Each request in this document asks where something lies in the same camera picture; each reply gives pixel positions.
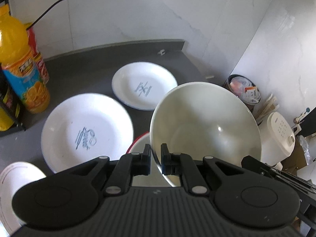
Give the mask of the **white plate sweet print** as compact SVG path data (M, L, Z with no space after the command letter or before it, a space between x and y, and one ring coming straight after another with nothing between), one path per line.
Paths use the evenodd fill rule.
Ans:
M44 160L54 173L100 156L120 159L133 142L131 117L109 96L86 93L61 102L41 133Z

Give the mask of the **white plate bakery print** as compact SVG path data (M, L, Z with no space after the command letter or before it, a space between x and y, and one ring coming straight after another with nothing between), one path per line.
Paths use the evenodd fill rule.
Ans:
M162 66L150 62L134 62L124 65L114 74L111 86L123 104L138 110L152 111L178 83Z

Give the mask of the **red and black bowl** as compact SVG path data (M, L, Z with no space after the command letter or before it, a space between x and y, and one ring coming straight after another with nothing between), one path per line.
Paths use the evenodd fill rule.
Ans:
M141 136L137 137L133 144L128 148L126 154L138 152L143 153L146 144L150 144L150 133L146 132Z

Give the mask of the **cardboard boxes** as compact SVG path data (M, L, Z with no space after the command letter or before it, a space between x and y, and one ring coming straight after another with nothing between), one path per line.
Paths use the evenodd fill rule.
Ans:
M304 152L297 138L293 152L281 164L283 166L282 171L305 180L311 179L311 175L315 172L315 162L310 158L306 158L306 152Z

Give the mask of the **white air fryer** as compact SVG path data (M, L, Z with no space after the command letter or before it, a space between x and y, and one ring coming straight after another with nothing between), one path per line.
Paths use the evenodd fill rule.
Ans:
M295 147L295 135L279 112L272 112L259 125L261 138L260 161L275 166L288 158Z

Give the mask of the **white plate gold rim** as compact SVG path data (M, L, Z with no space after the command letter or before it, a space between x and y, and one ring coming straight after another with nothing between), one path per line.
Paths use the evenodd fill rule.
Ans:
M38 167L28 162L14 162L1 172L1 224L9 236L21 227L12 208L13 196L24 185L45 177Z

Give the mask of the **orange juice bottle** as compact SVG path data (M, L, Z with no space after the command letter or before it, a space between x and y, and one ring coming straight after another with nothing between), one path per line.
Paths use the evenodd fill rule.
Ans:
M14 92L32 114L43 112L50 93L37 68L25 26L1 7L1 68Z

